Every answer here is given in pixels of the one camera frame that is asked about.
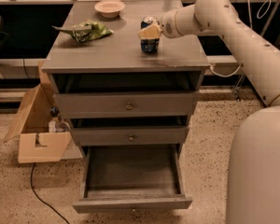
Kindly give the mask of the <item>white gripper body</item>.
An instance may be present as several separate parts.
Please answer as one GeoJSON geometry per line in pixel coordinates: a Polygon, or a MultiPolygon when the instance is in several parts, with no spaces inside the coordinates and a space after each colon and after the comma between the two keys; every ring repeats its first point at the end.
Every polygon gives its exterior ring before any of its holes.
{"type": "Polygon", "coordinates": [[[161,16],[160,25],[161,25],[162,33],[167,38],[179,37],[179,33],[175,27],[175,14],[176,14],[176,9],[173,9],[164,13],[161,16]]]}

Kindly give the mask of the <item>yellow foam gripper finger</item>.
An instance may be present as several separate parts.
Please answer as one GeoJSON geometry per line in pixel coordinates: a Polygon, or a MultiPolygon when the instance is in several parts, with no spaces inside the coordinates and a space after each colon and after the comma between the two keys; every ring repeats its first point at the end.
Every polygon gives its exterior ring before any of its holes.
{"type": "Polygon", "coordinates": [[[161,37],[162,30],[156,23],[150,24],[148,27],[141,29],[138,32],[140,39],[158,39],[161,37]]]}

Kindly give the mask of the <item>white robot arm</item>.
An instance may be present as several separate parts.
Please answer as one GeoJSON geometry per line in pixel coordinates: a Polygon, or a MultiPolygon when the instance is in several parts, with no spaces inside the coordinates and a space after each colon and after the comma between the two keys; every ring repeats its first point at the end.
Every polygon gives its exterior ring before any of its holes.
{"type": "Polygon", "coordinates": [[[140,30],[141,39],[218,35],[266,107],[237,130],[229,159],[226,224],[280,224],[280,50],[238,16],[230,0],[197,0],[140,30]]]}

